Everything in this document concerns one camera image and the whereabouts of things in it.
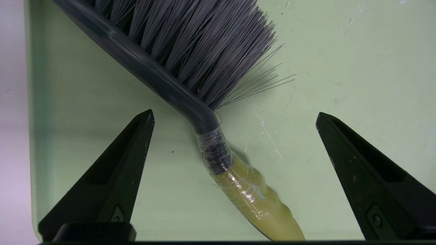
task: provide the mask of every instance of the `green tray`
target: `green tray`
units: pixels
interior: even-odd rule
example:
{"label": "green tray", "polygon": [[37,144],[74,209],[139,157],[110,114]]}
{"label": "green tray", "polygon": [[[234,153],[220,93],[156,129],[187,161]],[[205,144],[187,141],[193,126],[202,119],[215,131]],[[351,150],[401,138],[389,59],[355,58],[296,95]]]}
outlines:
{"label": "green tray", "polygon": [[[436,190],[431,1],[260,0],[283,48],[265,68],[296,80],[218,110],[232,148],[307,239],[362,239],[315,129],[333,114]],[[49,0],[26,1],[33,223],[127,123],[156,119],[131,223],[138,240],[265,240],[205,170],[191,125]]]}

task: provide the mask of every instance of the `hand brush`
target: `hand brush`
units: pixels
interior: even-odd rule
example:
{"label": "hand brush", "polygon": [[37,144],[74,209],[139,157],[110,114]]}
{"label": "hand brush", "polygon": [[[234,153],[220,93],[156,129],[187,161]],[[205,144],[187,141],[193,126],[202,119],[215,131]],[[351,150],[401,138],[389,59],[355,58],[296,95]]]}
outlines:
{"label": "hand brush", "polygon": [[229,149],[213,112],[272,88],[252,82],[237,86],[275,41],[274,25],[256,0],[54,2],[191,122],[210,175],[260,232],[272,240],[304,240],[277,193]]}

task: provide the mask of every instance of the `screw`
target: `screw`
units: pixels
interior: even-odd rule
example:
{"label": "screw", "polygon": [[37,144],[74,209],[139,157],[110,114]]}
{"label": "screw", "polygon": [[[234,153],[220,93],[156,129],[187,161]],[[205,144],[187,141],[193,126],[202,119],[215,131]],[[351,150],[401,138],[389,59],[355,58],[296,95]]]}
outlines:
{"label": "screw", "polygon": [[374,222],[375,226],[377,226],[377,227],[381,227],[383,225],[382,220],[376,214],[374,216],[372,216],[372,221]]}

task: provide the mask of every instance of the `bristle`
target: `bristle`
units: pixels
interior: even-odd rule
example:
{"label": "bristle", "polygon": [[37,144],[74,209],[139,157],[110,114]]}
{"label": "bristle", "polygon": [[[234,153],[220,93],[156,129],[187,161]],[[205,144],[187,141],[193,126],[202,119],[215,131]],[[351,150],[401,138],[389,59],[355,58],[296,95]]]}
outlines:
{"label": "bristle", "polygon": [[133,12],[136,0],[113,0],[110,21],[116,26],[126,23]]}
{"label": "bristle", "polygon": [[256,0],[96,0],[95,8],[120,29],[128,23],[130,39],[212,109],[270,88],[248,81],[229,98],[275,41]]}

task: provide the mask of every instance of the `translucent yellow handle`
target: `translucent yellow handle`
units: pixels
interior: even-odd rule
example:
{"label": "translucent yellow handle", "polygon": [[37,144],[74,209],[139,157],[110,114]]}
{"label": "translucent yellow handle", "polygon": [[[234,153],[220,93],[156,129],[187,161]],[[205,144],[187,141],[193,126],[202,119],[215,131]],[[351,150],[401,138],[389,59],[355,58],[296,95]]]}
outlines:
{"label": "translucent yellow handle", "polygon": [[237,155],[234,154],[234,163],[228,171],[212,177],[236,208],[269,239],[305,240],[289,208],[266,185],[259,171]]}

